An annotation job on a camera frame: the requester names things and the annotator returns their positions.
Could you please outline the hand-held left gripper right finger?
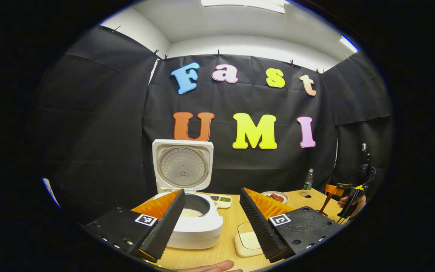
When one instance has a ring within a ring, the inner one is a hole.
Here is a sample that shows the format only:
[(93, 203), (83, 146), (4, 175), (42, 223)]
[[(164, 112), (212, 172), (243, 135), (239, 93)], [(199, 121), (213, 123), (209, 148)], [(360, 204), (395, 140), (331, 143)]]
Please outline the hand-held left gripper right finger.
[(309, 206), (291, 208), (247, 188), (239, 203), (270, 263), (304, 255), (343, 229)]

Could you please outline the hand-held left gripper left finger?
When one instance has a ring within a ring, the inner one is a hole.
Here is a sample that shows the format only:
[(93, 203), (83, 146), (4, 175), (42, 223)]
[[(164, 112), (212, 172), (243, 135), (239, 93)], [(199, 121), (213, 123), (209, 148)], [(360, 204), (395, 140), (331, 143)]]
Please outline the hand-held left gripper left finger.
[(152, 263), (162, 258), (186, 203), (183, 189), (133, 210), (114, 208), (82, 228), (112, 248)]

